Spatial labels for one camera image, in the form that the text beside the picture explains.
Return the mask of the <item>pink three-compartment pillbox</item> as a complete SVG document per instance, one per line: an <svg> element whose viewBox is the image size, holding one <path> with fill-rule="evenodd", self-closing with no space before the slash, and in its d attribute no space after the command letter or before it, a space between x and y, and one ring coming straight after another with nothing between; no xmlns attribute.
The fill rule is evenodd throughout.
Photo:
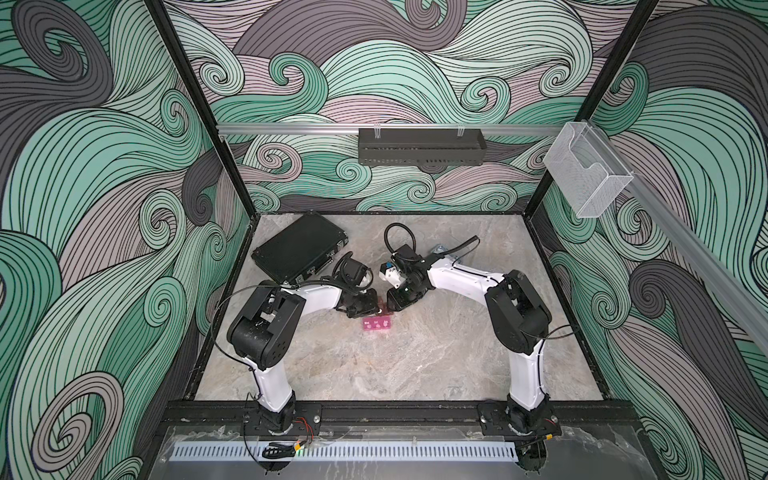
<svg viewBox="0 0 768 480"><path fill-rule="evenodd" d="M389 316L366 317L362 319L364 331L388 330L392 327L392 321Z"/></svg>

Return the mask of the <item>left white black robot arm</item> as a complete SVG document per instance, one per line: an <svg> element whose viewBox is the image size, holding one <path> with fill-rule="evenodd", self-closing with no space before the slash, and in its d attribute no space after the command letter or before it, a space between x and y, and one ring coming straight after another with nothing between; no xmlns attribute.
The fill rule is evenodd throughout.
<svg viewBox="0 0 768 480"><path fill-rule="evenodd" d="M293 423L296 394L283 359L298 324L325 310L352 319L374 316L380 313L378 294L372 287L351 287L337 280L310 280L298 287L263 281L253 287L227 331L236 358L256 381L261 424L272 432L287 431Z"/></svg>

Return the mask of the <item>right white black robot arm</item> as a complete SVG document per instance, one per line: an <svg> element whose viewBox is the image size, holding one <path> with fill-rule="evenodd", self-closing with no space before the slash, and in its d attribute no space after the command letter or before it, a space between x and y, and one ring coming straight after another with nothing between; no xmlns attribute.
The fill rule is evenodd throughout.
<svg viewBox="0 0 768 480"><path fill-rule="evenodd" d="M510 387L506 417L514 433L548 436L559 431L541 378L549 309L520 271L491 273L460 265L446 255L383 263L379 277L391 288L387 308L399 312L433 290L447 290L484 305L494 334L508 353Z"/></svg>

